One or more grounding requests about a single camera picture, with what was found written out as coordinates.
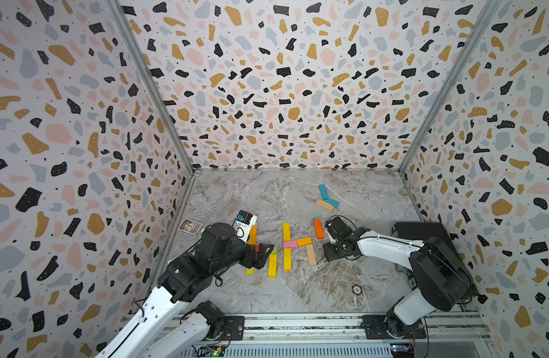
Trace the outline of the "orange-yellow long block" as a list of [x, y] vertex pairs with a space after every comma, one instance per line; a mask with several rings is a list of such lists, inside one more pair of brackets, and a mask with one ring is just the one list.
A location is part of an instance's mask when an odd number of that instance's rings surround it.
[[250, 229], [249, 238], [248, 238], [248, 244], [250, 246], [256, 245], [256, 237], [257, 237], [257, 226], [254, 225]]

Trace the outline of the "pink block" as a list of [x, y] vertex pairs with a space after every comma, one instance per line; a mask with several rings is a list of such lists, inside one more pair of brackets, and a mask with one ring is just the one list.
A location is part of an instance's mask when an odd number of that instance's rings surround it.
[[285, 241], [283, 243], [283, 247], [285, 249], [296, 249], [298, 247], [298, 241], [297, 240]]

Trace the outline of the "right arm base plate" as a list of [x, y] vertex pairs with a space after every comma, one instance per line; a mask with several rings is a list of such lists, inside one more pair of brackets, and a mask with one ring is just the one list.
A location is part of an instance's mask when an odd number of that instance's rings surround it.
[[360, 327], [367, 340], [421, 340], [426, 339], [425, 325], [418, 320], [411, 326], [404, 325], [395, 316], [365, 315]]

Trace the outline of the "orange block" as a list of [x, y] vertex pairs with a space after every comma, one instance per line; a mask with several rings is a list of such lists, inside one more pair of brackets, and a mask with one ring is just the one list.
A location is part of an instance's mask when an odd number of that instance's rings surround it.
[[315, 231], [316, 231], [316, 238], [318, 240], [323, 240], [324, 238], [324, 228], [323, 228], [323, 225], [321, 223], [320, 220], [315, 220], [313, 222], [313, 225], [315, 227]]

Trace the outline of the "teal small block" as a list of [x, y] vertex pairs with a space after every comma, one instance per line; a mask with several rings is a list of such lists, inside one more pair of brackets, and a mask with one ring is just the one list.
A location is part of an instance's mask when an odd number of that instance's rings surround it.
[[328, 200], [326, 200], [326, 203], [338, 208], [339, 207], [339, 202], [334, 200], [334, 199], [331, 199], [331, 198], [328, 198]]

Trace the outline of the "amber block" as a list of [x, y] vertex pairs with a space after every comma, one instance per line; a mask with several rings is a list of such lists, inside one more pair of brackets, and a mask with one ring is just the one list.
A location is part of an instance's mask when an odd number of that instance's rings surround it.
[[299, 247], [303, 247], [303, 246], [311, 245], [313, 242], [310, 237], [307, 237], [307, 238], [302, 238], [297, 240], [297, 243]]

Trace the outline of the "natural wood long block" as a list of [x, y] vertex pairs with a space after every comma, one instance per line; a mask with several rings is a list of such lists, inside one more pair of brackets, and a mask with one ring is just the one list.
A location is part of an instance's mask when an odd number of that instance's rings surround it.
[[315, 249], [312, 244], [306, 245], [307, 257], [310, 266], [317, 266], [318, 261], [316, 259]]

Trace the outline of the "teal long block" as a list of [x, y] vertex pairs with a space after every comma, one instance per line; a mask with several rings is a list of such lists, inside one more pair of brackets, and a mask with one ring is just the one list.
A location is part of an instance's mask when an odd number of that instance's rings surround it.
[[326, 186], [324, 184], [320, 184], [319, 185], [319, 190], [320, 190], [320, 193], [321, 193], [322, 200], [327, 201], [330, 197], [329, 197]]

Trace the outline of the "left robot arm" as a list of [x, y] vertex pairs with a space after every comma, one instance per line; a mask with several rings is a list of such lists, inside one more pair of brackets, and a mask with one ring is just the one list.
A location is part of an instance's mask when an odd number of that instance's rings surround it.
[[207, 226], [192, 250], [171, 261], [140, 310], [99, 353], [99, 357], [178, 357], [203, 340], [228, 336], [225, 315], [210, 301], [189, 311], [180, 324], [161, 337], [165, 326], [183, 311], [213, 280], [237, 264], [262, 269], [272, 244], [251, 246], [243, 228], [227, 223]]

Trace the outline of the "yellow long block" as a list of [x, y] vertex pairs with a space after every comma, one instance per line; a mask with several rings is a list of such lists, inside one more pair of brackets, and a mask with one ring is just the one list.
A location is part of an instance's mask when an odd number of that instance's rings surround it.
[[283, 271], [292, 270], [292, 249], [283, 249]]

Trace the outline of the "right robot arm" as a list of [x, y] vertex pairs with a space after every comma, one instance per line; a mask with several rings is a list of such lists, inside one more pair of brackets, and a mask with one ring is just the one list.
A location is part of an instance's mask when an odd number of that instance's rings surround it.
[[478, 291], [474, 279], [451, 243], [444, 226], [434, 222], [398, 222], [391, 235], [352, 228], [335, 215], [324, 224], [330, 241], [323, 245], [329, 261], [377, 257], [409, 271], [415, 286], [374, 325], [394, 339], [415, 332], [414, 325], [435, 311], [449, 312], [468, 304]]

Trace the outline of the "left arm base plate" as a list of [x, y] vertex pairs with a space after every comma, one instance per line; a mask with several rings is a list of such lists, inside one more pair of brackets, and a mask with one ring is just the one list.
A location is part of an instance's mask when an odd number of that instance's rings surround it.
[[207, 338], [216, 341], [242, 341], [244, 331], [244, 316], [225, 316], [210, 326]]

